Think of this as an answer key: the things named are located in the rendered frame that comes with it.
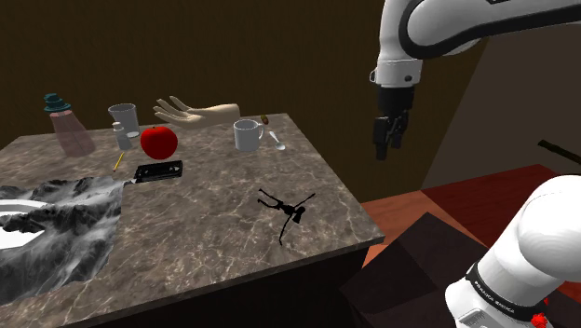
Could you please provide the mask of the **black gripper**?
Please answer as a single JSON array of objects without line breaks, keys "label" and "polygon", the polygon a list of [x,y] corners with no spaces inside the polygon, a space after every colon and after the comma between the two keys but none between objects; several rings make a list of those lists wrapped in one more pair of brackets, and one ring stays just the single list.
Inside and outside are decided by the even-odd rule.
[{"label": "black gripper", "polygon": [[[372,137],[376,159],[385,160],[389,136],[391,147],[401,148],[403,134],[408,128],[409,111],[412,109],[415,87],[388,88],[379,86],[377,89],[380,115],[374,119]],[[390,119],[396,119],[392,130]]]}]

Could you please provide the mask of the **black skeleton figure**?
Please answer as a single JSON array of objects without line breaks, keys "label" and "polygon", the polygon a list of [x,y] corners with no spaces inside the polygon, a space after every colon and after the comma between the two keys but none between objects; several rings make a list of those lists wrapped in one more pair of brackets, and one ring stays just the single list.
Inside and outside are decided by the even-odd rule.
[{"label": "black skeleton figure", "polygon": [[272,199],[275,204],[268,204],[267,202],[265,202],[264,200],[258,198],[257,202],[259,204],[264,205],[266,208],[269,209],[274,209],[277,211],[282,211],[286,216],[286,221],[283,224],[280,233],[279,233],[279,237],[278,237],[278,242],[280,245],[282,245],[282,238],[283,235],[285,233],[286,227],[288,225],[288,223],[290,221],[293,221],[295,224],[300,224],[303,214],[306,212],[306,207],[304,206],[304,204],[311,198],[313,198],[316,194],[313,193],[310,196],[308,196],[307,198],[305,198],[304,200],[300,201],[299,203],[297,203],[296,205],[290,205],[285,203],[283,200],[278,199],[270,194],[268,194],[267,192],[265,192],[264,190],[262,190],[261,188],[259,189],[259,192],[261,192],[262,194],[264,194],[265,196],[267,196],[268,198]]}]

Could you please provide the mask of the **dark robot stand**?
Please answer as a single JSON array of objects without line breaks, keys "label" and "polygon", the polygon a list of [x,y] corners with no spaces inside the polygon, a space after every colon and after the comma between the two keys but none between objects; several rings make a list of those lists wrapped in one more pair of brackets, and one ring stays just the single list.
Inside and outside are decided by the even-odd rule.
[{"label": "dark robot stand", "polygon": [[445,289],[486,252],[425,213],[341,288],[356,328],[455,328]]}]

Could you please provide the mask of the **white mug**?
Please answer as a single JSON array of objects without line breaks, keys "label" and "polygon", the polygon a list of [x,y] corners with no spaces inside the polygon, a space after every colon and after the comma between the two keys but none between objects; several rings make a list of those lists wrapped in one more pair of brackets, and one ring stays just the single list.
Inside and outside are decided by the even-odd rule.
[{"label": "white mug", "polygon": [[260,146],[264,125],[253,119],[239,119],[233,124],[235,147],[239,151],[253,152]]}]

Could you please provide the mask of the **dark brown stick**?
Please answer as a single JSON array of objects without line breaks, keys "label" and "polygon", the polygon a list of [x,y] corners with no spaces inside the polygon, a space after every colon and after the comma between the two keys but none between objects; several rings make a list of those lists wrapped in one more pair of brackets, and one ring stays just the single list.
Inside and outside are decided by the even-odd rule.
[{"label": "dark brown stick", "polygon": [[565,157],[565,158],[575,162],[576,164],[581,165],[581,156],[579,156],[575,153],[572,153],[572,152],[570,152],[570,151],[568,151],[568,150],[566,150],[566,149],[564,149],[556,144],[550,143],[546,140],[540,140],[537,143],[537,145],[545,148],[546,150],[548,150],[552,153],[555,153],[557,155]]}]

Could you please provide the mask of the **beige mannequin hand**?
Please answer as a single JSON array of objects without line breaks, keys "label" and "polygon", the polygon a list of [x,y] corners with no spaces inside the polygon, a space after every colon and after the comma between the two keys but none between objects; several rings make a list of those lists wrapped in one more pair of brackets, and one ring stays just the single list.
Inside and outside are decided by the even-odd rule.
[{"label": "beige mannequin hand", "polygon": [[172,104],[163,99],[157,100],[157,105],[153,107],[155,116],[186,130],[198,130],[226,123],[233,124],[240,119],[240,109],[236,103],[194,108],[175,96],[169,98]]}]

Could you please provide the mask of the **marble top table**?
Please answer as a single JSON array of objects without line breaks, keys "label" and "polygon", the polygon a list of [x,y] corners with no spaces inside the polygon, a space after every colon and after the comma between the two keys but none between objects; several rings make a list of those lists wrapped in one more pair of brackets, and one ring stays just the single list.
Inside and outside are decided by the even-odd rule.
[{"label": "marble top table", "polygon": [[[270,116],[260,148],[240,152],[230,125],[177,130],[182,176],[134,184],[148,157],[123,156],[110,130],[97,148],[63,154],[52,134],[21,136],[0,150],[0,185],[34,189],[53,179],[110,176],[125,184],[114,247],[92,280],[0,307],[0,328],[86,328],[346,253],[364,255],[384,234],[286,114]],[[273,131],[286,146],[277,150]],[[296,205],[300,224],[259,204]]]}]

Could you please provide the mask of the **red apple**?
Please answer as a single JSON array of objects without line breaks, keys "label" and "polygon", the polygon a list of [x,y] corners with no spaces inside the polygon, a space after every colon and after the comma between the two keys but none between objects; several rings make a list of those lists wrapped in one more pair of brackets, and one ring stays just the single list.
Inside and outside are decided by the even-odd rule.
[{"label": "red apple", "polygon": [[178,137],[171,129],[157,126],[144,130],[140,143],[148,157],[162,160],[171,157],[177,150]]}]

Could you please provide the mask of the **black cassette tape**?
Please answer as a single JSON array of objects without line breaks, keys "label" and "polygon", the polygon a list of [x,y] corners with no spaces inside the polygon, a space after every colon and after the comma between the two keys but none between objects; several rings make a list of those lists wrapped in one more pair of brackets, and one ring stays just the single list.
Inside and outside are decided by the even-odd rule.
[{"label": "black cassette tape", "polygon": [[134,184],[172,179],[182,176],[182,161],[173,160],[154,164],[140,165],[135,171]]}]

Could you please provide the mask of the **clear drinking glass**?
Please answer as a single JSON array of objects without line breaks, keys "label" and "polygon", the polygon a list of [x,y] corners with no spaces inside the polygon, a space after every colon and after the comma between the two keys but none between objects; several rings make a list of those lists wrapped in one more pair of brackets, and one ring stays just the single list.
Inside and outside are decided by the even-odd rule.
[{"label": "clear drinking glass", "polygon": [[133,103],[120,103],[108,108],[108,113],[119,122],[129,138],[140,135],[140,126],[137,117],[136,105]]}]

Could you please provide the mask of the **small grey bottle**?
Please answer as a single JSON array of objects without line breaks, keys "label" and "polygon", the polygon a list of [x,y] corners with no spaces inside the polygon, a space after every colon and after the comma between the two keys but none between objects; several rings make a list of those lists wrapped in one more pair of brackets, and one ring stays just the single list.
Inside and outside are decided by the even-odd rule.
[{"label": "small grey bottle", "polygon": [[120,122],[114,122],[112,124],[113,131],[115,133],[115,139],[118,144],[118,147],[122,151],[126,151],[132,148],[132,143],[125,132],[124,127]]}]

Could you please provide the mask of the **pink bottle with teal cap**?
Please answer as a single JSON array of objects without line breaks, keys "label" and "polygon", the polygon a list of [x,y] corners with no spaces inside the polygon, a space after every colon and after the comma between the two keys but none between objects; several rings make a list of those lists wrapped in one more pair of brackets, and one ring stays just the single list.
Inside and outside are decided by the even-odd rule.
[{"label": "pink bottle with teal cap", "polygon": [[88,131],[78,120],[72,107],[57,93],[48,93],[44,96],[46,107],[44,111],[49,114],[57,140],[67,157],[84,157],[95,149],[95,143]]}]

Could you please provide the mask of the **grey mountain print cloth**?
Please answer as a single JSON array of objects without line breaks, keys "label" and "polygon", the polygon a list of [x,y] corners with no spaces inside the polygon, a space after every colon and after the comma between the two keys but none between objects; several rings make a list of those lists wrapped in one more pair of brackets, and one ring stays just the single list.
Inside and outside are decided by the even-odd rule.
[{"label": "grey mountain print cloth", "polygon": [[32,190],[0,186],[0,201],[37,203],[0,208],[0,232],[38,235],[0,250],[0,305],[94,278],[114,246],[124,186],[110,176],[51,180]]}]

